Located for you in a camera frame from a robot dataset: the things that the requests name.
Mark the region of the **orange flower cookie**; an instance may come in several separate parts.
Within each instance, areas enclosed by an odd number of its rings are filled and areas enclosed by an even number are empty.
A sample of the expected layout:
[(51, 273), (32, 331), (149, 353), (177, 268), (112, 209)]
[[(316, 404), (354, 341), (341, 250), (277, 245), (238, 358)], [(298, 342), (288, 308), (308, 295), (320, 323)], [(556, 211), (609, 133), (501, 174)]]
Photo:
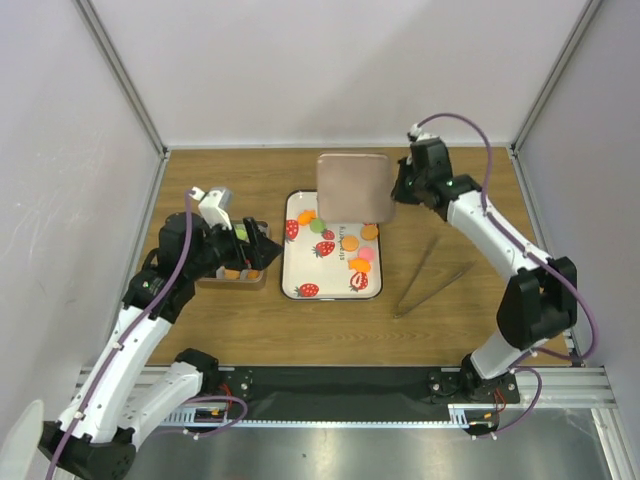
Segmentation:
[(224, 278), (226, 280), (238, 280), (241, 272), (237, 270), (226, 269), (224, 272)]

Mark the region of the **gold tin lid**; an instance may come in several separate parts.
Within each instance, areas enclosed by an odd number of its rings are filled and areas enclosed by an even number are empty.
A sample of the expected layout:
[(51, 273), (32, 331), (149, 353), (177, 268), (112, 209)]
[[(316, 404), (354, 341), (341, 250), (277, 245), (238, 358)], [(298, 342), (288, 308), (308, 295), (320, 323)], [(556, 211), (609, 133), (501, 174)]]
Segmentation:
[(395, 213), (393, 172), (383, 154), (321, 154), (316, 162), (320, 218), (328, 223), (390, 222)]

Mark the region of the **metal serving tongs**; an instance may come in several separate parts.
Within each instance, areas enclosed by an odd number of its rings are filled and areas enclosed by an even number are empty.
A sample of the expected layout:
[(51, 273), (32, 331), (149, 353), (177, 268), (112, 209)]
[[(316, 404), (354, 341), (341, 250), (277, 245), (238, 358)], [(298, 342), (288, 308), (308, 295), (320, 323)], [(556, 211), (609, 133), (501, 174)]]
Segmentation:
[(475, 266), (475, 261), (465, 261), (455, 264), (452, 268), (438, 270), (432, 257), (436, 253), (439, 243), (439, 236), (433, 236), (428, 241), (408, 284), (393, 306), (392, 320), (394, 322), (411, 314), (428, 300), (461, 280)]

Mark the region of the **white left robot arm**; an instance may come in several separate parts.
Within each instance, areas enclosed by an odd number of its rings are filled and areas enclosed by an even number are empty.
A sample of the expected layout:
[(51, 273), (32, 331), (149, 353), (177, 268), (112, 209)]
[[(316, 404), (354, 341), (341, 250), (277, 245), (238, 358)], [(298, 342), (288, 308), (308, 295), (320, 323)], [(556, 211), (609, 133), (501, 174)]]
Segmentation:
[(233, 228), (210, 226), (195, 213), (165, 220), (89, 377), (60, 416), (43, 424), (38, 448), (49, 461), (48, 478), (63, 469), (81, 479), (122, 479), (144, 441), (178, 406), (194, 399), (235, 403), (221, 392), (218, 360), (194, 348), (180, 352), (145, 394), (130, 395), (198, 280), (220, 268), (263, 271), (282, 253), (253, 218), (243, 224), (247, 237), (240, 239)]

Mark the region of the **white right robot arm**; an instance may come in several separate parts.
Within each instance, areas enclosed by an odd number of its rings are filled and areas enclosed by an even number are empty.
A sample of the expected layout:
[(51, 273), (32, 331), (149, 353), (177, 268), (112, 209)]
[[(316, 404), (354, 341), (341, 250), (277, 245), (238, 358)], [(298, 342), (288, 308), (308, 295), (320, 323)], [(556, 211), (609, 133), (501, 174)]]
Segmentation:
[(448, 148), (438, 137), (411, 139), (392, 197), (437, 213), (472, 242), (505, 282), (496, 330), (463, 358), (454, 389), (482, 402), (528, 353), (575, 325), (576, 266), (529, 242), (471, 176), (454, 175)]

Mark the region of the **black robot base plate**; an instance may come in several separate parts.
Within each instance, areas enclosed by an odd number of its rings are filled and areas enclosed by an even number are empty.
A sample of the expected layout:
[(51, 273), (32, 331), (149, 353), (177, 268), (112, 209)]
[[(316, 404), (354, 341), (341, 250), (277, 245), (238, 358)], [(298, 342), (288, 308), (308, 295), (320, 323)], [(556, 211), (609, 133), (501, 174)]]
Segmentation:
[(494, 404), (496, 394), (508, 397), (508, 377), (473, 380), (457, 368), (444, 367), (331, 367), (237, 366), (220, 370), (221, 383), (245, 400), (248, 408), (275, 405), (338, 407), (389, 406), (412, 409), (420, 402), (440, 404)]

